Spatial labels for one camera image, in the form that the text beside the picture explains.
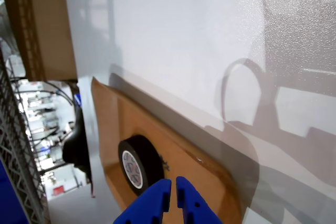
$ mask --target metal shelving rack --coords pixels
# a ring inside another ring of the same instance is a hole
[[[30,223],[50,223],[47,198],[0,48],[0,159]]]

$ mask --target blue plastic claw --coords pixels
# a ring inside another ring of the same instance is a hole
[[[140,195],[113,224],[161,224],[169,211],[172,182],[162,179]],[[176,178],[177,207],[183,208],[184,224],[222,224],[193,185]]]
[[[114,224],[161,224],[163,212],[169,211],[172,182],[161,179],[143,192]]]
[[[184,177],[176,178],[177,207],[183,208],[184,224],[222,224],[195,187]]]

